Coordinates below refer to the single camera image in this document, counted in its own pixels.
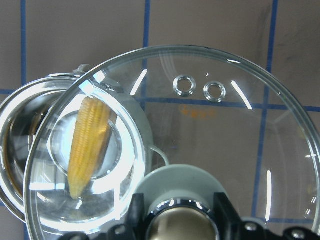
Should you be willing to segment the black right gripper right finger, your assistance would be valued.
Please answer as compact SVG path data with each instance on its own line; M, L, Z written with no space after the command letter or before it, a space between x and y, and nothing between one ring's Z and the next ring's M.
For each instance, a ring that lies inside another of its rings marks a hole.
M262 240L263 228L257 222L243 220L227 195L213 195L213 215L221 240Z

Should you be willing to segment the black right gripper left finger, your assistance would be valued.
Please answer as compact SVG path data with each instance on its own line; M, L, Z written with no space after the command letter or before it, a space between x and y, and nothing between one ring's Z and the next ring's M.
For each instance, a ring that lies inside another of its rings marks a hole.
M145 216L145 196L132 196L124 223L112 227L107 233L108 240L146 240L147 217Z

